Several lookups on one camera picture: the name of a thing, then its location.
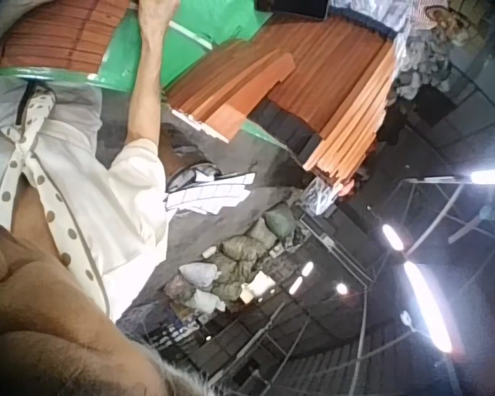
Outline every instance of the white shirt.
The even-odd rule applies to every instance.
[[[167,252],[158,147],[127,144],[107,170],[95,158],[101,91],[47,83],[28,96],[27,87],[0,78],[0,224],[11,228],[23,173],[39,192],[61,261],[115,321]]]

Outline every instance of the white bag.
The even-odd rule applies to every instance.
[[[206,288],[219,277],[218,267],[215,264],[205,262],[193,262],[180,266],[180,273],[186,281],[196,287]]]
[[[198,309],[205,314],[212,314],[215,309],[225,311],[225,303],[212,293],[197,290],[192,298],[185,303],[187,307]]]

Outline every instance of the wood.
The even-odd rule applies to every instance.
[[[316,139],[305,140],[300,151],[292,147],[301,138],[286,130],[286,120],[271,134],[297,154],[304,169],[331,183],[347,183],[384,118],[393,43],[337,16],[324,22],[273,16],[255,43],[294,56],[296,69],[268,99],[280,116],[299,117],[309,125]]]
[[[280,49],[233,40],[166,89],[171,107],[202,124],[204,132],[229,142],[248,114],[295,68]]]
[[[0,40],[0,68],[96,73],[129,0],[54,0],[26,14]]]

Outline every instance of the light bulb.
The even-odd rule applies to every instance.
[[[303,283],[303,277],[302,276],[298,277],[295,280],[294,284],[290,287],[290,294],[291,295],[294,295],[295,294],[295,292],[297,291],[297,289],[300,287],[301,283]]]
[[[404,249],[402,239],[398,236],[396,231],[394,231],[394,229],[390,225],[385,224],[381,228],[381,230],[383,231],[383,234],[385,235],[385,237],[389,241],[392,249],[397,250],[398,252],[401,252]]]
[[[348,287],[344,283],[339,283],[336,286],[337,293],[340,295],[347,295],[348,294]]]
[[[450,353],[453,350],[451,339],[447,332],[446,324],[441,315],[435,297],[432,295],[431,289],[423,277],[420,269],[413,262],[403,264],[403,269],[409,278],[411,287],[416,295],[416,300],[420,311],[422,312],[423,320],[426,323],[429,336],[435,346],[445,353]]]
[[[302,276],[308,276],[314,269],[314,264],[312,262],[307,262],[303,270],[300,272]]]
[[[473,172],[471,173],[471,181],[474,184],[495,184],[495,169]]]

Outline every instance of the man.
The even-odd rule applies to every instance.
[[[141,4],[128,135],[108,170],[99,89],[0,78],[0,225],[57,257],[114,321],[166,254],[159,74],[175,3]]]
[[[128,137],[95,159],[101,93],[0,79],[0,394],[211,394],[118,319],[164,259],[163,37],[177,0],[141,0]]]

